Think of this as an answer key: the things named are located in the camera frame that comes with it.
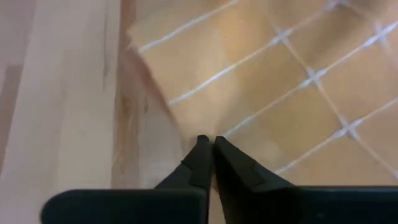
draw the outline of black plastic object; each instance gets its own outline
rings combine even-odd
[[[155,189],[65,192],[46,203],[42,223],[207,223],[213,163],[227,224],[398,223],[397,187],[294,186],[206,136]]]

